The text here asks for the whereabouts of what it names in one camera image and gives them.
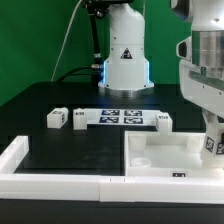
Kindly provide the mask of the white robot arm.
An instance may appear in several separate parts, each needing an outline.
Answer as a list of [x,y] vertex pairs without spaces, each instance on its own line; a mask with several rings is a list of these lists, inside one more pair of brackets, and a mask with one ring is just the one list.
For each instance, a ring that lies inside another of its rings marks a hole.
[[[191,23],[191,35],[176,46],[183,97],[224,119],[224,0],[170,0],[170,8]],[[136,97],[154,87],[144,55],[145,20],[121,2],[109,4],[109,16],[110,53],[98,87]]]

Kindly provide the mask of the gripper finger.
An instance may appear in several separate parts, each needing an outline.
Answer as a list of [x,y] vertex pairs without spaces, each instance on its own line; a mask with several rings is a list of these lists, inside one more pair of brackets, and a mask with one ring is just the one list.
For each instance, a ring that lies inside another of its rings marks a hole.
[[217,116],[214,113],[207,110],[202,110],[202,115],[206,125],[217,123]]

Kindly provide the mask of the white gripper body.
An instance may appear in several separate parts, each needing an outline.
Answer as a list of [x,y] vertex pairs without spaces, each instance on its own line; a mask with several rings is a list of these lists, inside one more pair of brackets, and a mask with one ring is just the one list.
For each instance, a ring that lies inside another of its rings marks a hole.
[[187,60],[179,63],[180,88],[188,101],[224,118],[224,81],[200,74],[200,68]]

